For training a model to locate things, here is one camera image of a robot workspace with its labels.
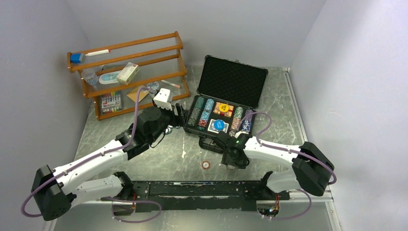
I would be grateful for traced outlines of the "red white poker chip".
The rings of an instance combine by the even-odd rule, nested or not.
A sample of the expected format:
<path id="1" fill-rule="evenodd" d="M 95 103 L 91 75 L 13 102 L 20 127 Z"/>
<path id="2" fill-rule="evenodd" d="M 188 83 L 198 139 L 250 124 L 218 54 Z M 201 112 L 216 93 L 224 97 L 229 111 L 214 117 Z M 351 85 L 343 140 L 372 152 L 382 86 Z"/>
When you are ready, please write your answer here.
<path id="1" fill-rule="evenodd" d="M 202 162 L 202 168 L 203 169 L 209 169 L 211 167 L 211 164 L 208 161 L 203 161 Z"/>

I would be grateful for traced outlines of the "blue small blind button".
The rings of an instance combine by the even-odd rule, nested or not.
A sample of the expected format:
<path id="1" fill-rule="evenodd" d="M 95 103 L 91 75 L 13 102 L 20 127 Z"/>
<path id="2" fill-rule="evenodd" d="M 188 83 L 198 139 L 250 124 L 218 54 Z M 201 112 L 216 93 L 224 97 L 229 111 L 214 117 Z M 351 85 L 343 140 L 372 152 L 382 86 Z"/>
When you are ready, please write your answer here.
<path id="1" fill-rule="evenodd" d="M 216 130 L 223 130 L 225 128 L 225 122 L 220 119 L 215 120 L 213 125 Z"/>

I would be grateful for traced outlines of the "blue playing card deck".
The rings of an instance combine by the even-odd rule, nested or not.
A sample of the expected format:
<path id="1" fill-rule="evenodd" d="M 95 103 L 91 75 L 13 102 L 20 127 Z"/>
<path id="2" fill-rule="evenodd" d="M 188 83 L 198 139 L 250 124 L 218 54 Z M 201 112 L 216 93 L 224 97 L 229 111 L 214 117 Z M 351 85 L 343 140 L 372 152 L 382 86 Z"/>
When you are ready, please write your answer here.
<path id="1" fill-rule="evenodd" d="M 211 119 L 210 124 L 207 128 L 207 131 L 216 133 L 216 134 L 218 134 L 220 131 L 227 133 L 228 127 L 229 127 L 229 124 L 224 122 L 221 119 L 217 119 L 217 120 Z"/>

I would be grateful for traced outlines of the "yellow big blind button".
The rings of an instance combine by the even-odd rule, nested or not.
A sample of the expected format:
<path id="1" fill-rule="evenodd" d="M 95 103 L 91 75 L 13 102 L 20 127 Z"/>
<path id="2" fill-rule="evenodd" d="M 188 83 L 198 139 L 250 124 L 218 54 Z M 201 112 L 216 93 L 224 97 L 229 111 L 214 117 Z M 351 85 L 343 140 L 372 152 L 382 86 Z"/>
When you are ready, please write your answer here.
<path id="1" fill-rule="evenodd" d="M 225 104 L 225 103 L 221 103 L 218 108 L 219 108 L 220 112 L 225 113 L 225 112 L 227 112 L 229 110 L 229 105 Z"/>

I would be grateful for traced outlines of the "black poker set case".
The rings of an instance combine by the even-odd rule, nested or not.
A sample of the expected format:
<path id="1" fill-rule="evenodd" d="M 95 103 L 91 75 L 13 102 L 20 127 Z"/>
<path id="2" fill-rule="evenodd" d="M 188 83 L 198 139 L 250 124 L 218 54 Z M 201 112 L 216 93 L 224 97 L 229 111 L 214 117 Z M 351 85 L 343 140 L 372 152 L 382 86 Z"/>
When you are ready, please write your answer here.
<path id="1" fill-rule="evenodd" d="M 222 149 L 212 141 L 217 134 L 207 131 L 210 120 L 221 119 L 228 123 L 227 134 L 230 134 L 233 114 L 237 107 L 243 108 L 241 118 L 243 119 L 246 110 L 252 109 L 255 111 L 259 106 L 261 93 L 267 76 L 268 70 L 265 68 L 207 55 L 204 59 L 204 65 L 197 87 L 198 94 L 193 98 L 187 121 L 198 97 L 204 98 L 204 105 L 200 111 L 200 115 L 208 99 L 215 101 L 213 109 L 216 102 L 221 102 L 233 105 L 234 110 L 232 117 L 226 117 L 214 114 L 212 109 L 205 130 L 199 130 L 197 128 L 200 119 L 199 115 L 194 126 L 188 126 L 186 123 L 184 127 L 185 132 L 197 135 L 199 137 L 198 143 L 201 148 L 221 154 L 223 152 Z"/>

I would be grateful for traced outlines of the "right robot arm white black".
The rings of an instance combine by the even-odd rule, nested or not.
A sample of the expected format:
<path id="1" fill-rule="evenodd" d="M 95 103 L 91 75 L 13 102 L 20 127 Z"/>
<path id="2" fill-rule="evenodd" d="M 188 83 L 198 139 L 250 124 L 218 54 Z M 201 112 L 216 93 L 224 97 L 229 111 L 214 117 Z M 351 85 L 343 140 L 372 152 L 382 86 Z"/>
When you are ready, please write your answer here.
<path id="1" fill-rule="evenodd" d="M 245 169 L 252 159 L 283 166 L 286 171 L 265 174 L 260 194 L 272 199 L 277 193 L 301 189 L 313 196 L 322 196 L 328 185 L 336 182 L 334 165 L 313 143 L 300 146 L 260 140 L 256 136 L 238 133 L 237 137 L 221 131 L 214 143 L 223 151 L 222 163 Z"/>

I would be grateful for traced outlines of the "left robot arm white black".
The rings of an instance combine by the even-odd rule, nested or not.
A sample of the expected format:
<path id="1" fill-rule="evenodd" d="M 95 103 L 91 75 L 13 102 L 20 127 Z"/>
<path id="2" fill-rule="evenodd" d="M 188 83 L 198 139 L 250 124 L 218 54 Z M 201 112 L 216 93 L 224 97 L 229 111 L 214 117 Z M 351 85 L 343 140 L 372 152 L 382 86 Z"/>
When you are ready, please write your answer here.
<path id="1" fill-rule="evenodd" d="M 102 148 L 69 164 L 40 167 L 35 174 L 31 194 L 21 206 L 27 217 L 51 221 L 84 202 L 112 197 L 127 200 L 133 194 L 133 183 L 124 172 L 101 180 L 90 180 L 103 170 L 124 163 L 152 147 L 168 126 L 182 127 L 185 110 L 177 103 L 162 107 L 155 103 L 135 117 L 130 127 Z"/>

